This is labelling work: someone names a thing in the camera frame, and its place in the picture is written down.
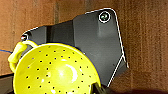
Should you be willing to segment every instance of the wooden surface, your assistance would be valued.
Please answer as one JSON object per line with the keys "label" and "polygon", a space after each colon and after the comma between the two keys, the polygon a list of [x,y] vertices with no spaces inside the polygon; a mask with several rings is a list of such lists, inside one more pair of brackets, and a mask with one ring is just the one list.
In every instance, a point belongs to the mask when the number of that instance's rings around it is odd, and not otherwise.
{"label": "wooden surface", "polygon": [[[130,65],[110,88],[168,91],[168,0],[0,0],[0,49],[13,51],[26,30],[105,7],[117,13]],[[0,52],[0,75],[11,73],[9,55]]]}

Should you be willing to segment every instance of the yellow handle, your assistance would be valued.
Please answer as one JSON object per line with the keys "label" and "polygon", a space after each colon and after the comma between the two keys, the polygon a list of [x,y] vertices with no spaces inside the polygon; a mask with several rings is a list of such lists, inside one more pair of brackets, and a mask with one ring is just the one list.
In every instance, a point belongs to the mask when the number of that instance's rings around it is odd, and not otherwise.
{"label": "yellow handle", "polygon": [[14,73],[16,72],[16,64],[15,63],[18,63],[22,52],[27,49],[27,45],[31,45],[33,48],[36,48],[38,46],[36,43],[34,43],[33,41],[30,41],[30,40],[18,42],[13,53],[8,57],[10,68]]}

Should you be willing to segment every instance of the yellow colander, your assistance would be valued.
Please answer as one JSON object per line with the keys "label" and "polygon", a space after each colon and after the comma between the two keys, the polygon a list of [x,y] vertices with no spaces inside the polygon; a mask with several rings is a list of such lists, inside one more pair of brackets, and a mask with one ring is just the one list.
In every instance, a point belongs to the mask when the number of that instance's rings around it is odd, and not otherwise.
{"label": "yellow colander", "polygon": [[[20,59],[27,45],[33,48]],[[92,62],[69,45],[19,42],[8,61],[15,94],[90,94],[93,83],[101,87]]]}

